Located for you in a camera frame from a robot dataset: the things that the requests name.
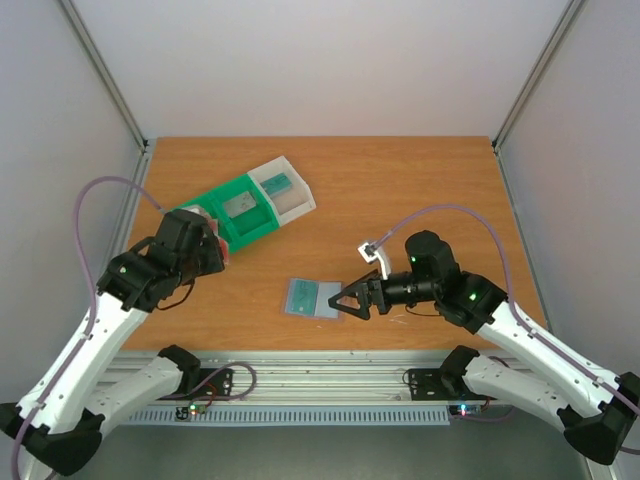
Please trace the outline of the red circle white card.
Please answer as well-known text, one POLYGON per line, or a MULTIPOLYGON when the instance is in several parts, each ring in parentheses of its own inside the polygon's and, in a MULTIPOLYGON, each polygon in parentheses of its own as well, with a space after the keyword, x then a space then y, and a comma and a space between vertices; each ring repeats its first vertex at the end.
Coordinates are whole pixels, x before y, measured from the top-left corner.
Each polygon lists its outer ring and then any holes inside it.
POLYGON ((229 244, 228 242, 221 236, 220 231, 219 231, 219 224, 218 224, 218 220, 206 215, 205 216, 207 223, 209 225, 209 227, 211 228, 213 234, 215 235, 219 247, 220 247, 220 251, 221 251, 221 256, 222 256, 222 261, 223 264, 225 266, 227 266, 230 263, 230 248, 229 248, 229 244))

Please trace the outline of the pink card holder wallet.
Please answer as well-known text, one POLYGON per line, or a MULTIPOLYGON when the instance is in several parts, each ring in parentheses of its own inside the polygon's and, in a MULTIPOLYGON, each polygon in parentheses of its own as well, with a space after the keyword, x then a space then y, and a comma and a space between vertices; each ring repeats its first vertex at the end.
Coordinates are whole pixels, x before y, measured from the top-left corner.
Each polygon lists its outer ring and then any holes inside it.
POLYGON ((329 299, 340 293, 342 287, 343 284, 339 281, 290 278, 282 312, 286 315, 319 321, 342 321, 343 314, 329 305, 329 299))

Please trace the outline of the teal credit card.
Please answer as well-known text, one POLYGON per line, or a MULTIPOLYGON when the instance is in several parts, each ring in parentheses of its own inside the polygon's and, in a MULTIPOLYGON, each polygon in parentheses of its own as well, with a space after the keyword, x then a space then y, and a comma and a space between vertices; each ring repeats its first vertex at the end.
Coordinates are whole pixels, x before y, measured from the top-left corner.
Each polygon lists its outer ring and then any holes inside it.
POLYGON ((291 315, 312 317, 316 311, 319 283, 313 280, 293 278, 289 283, 285 312, 291 315))

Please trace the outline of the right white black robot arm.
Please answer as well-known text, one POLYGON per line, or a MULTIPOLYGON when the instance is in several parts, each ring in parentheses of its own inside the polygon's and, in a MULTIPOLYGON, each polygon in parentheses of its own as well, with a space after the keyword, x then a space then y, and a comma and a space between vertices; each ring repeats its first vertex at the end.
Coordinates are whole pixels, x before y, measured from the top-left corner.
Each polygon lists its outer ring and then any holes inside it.
POLYGON ((431 231, 405 242, 410 269, 394 273, 383 249, 360 246, 361 256, 381 268, 354 281, 328 300, 331 308, 367 320, 396 305, 431 302, 450 324, 514 355, 526 374, 479 351, 458 346, 439 369, 452 396, 503 400, 557 430, 578 453, 610 465, 639 417, 639 378, 616 374, 577 354, 540 327, 499 286, 460 269, 449 244, 431 231))

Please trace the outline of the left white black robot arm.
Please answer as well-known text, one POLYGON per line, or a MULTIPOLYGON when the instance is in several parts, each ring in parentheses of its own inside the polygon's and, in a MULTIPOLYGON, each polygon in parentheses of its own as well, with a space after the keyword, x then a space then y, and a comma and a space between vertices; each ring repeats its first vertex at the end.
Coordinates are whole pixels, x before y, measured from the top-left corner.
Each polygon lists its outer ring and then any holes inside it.
POLYGON ((162 301, 224 268, 213 221, 194 208, 165 213, 155 235, 114 257, 54 364, 19 402, 1 406, 1 430, 14 440, 12 454, 26 450, 38 464, 13 466, 13 477, 70 476, 137 409, 165 396, 195 395, 202 381, 201 362, 177 345, 160 350, 129 379, 102 393, 94 389, 123 343, 162 301))

